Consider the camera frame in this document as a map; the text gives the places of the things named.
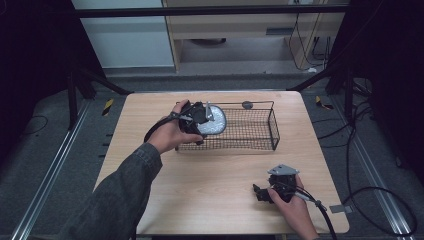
gray jacket sleeve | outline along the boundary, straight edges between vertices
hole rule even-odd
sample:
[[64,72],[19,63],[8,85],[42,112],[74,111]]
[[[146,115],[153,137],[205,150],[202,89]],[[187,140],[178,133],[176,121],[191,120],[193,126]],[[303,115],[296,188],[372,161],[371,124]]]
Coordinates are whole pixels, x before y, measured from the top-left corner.
[[99,184],[66,222],[58,239],[128,240],[146,209],[151,184],[161,167],[156,148],[141,145]]

human hand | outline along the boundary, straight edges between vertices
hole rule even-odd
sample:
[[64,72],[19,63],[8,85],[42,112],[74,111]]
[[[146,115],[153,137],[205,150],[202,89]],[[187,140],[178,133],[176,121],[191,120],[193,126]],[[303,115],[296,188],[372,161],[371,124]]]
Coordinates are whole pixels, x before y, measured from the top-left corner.
[[[184,104],[187,103],[187,99],[179,102],[172,109],[173,112],[180,113]],[[198,134],[187,134],[180,130],[178,126],[178,119],[172,120],[152,133],[148,143],[152,144],[160,154],[167,152],[179,144],[202,141],[203,137]]]
[[[298,187],[303,188],[302,181],[297,174],[296,184]],[[305,240],[318,238],[318,233],[312,224],[306,202],[303,199],[294,195],[290,202],[286,203],[280,198],[274,189],[269,188],[268,193],[289,226],[297,233],[297,235],[299,235],[299,237]]]

wire basket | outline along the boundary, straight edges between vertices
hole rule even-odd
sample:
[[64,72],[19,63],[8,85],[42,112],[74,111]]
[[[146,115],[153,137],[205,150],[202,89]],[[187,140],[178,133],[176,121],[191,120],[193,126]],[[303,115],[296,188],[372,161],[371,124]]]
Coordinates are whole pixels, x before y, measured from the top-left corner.
[[280,141],[274,102],[211,103],[225,113],[227,127],[218,135],[208,135],[204,143],[181,144],[176,150],[249,148],[275,150]]

wooden table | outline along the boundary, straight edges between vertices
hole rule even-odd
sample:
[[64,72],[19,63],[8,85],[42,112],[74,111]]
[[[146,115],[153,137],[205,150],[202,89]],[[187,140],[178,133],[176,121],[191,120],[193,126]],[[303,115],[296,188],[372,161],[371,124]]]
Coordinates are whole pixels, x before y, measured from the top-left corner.
[[[97,184],[115,171],[140,144],[148,129],[183,99],[213,102],[274,101],[280,142],[275,151],[217,149],[169,151],[152,185],[138,228],[143,235],[282,234],[292,230],[273,204],[257,201],[255,183],[268,186],[267,170],[285,164],[300,171],[305,189],[324,206],[340,204],[314,129],[298,92],[142,93],[127,97]],[[327,224],[308,203],[318,232]],[[343,213],[329,217],[336,232],[349,229]]]

white cabinet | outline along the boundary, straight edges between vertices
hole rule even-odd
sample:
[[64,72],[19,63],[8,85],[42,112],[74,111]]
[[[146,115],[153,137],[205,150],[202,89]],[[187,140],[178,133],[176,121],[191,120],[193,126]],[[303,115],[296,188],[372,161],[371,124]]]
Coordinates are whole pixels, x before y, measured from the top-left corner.
[[[72,0],[76,9],[162,7],[160,0]],[[165,18],[81,19],[105,73],[174,67]]]

